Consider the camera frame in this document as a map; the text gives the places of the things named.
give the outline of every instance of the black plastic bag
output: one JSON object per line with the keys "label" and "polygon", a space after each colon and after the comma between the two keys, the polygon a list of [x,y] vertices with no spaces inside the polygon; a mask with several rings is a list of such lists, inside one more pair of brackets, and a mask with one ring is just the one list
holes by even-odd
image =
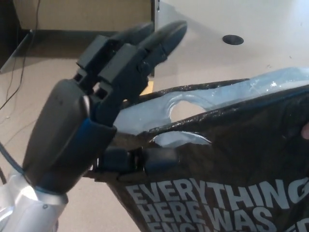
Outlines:
{"label": "black plastic bag", "polygon": [[[289,69],[231,86],[225,86],[229,82],[186,86],[143,96],[135,106],[145,110],[141,104],[156,98],[163,103],[162,96],[171,92],[212,88],[223,94],[231,89],[226,93],[231,96],[239,86],[258,92],[217,102],[205,113],[175,123],[162,120],[162,126],[143,132],[132,122],[122,124],[130,117],[123,110],[123,118],[116,121],[120,132],[114,145],[134,149],[164,143],[180,156],[180,164],[166,172],[108,183],[140,230],[309,231],[309,141],[300,134],[309,122],[307,76],[304,70]],[[281,87],[287,83],[294,86]],[[262,86],[269,89],[261,93]]]}

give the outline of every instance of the wall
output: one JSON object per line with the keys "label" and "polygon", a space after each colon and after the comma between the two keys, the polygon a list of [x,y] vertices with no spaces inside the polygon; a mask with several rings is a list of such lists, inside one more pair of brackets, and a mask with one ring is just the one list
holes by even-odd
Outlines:
{"label": "wall", "polygon": [[[23,29],[35,28],[38,0],[14,0]],[[41,0],[38,29],[122,30],[151,21],[151,0]]]}

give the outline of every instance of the wire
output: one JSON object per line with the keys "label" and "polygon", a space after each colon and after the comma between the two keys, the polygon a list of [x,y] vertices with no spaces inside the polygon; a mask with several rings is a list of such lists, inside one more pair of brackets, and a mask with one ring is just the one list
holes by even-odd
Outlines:
{"label": "wire", "polygon": [[33,32],[33,36],[31,38],[31,42],[25,52],[24,55],[24,59],[23,59],[23,65],[22,65],[22,70],[21,70],[21,74],[20,74],[20,81],[19,81],[19,85],[17,87],[17,89],[15,90],[15,92],[5,101],[5,103],[0,107],[0,110],[2,110],[5,105],[14,97],[14,95],[20,90],[22,82],[23,82],[23,77],[24,77],[24,70],[25,70],[25,65],[26,65],[26,58],[27,58],[27,54],[29,52],[29,50],[32,48],[33,43],[34,43],[34,38],[38,29],[38,24],[39,24],[39,8],[40,8],[40,4],[41,4],[41,0],[38,1],[38,5],[37,5],[37,10],[36,10],[36,22],[35,22],[35,29]]}
{"label": "wire", "polygon": [[[15,64],[16,64],[16,58],[14,61],[14,65],[13,65],[13,70],[12,70],[12,77],[11,77],[11,81],[10,81],[10,85],[9,88],[7,90],[7,95],[6,95],[6,101],[5,103],[0,107],[0,110],[3,109],[5,107],[5,105],[14,97],[14,95],[20,90],[22,83],[23,83],[23,77],[24,77],[24,70],[25,70],[25,64],[26,64],[26,58],[27,58],[27,54],[29,52],[29,50],[31,49],[31,47],[33,46],[34,43],[34,38],[38,29],[38,24],[39,24],[39,8],[40,8],[40,4],[41,4],[41,0],[38,1],[37,4],[37,9],[36,9],[36,22],[35,22],[35,29],[31,38],[31,42],[27,48],[27,50],[25,51],[25,55],[24,55],[24,59],[23,59],[23,64],[22,64],[22,71],[20,74],[20,81],[19,81],[19,85],[17,87],[17,89],[14,91],[14,93],[7,98],[8,96],[8,92],[9,89],[12,85],[12,81],[13,81],[13,73],[14,73],[14,69],[15,69]],[[18,40],[18,31],[19,31],[19,27],[17,27],[17,40]],[[10,155],[10,153],[5,149],[4,145],[0,142],[0,152],[2,153],[2,155],[4,156],[4,158],[8,161],[8,163],[14,168],[16,169],[16,171],[18,171],[19,173],[23,174],[24,170],[23,168],[14,160],[14,158]],[[0,167],[0,179],[3,182],[3,184],[6,184],[6,178],[3,174],[3,171]]]}

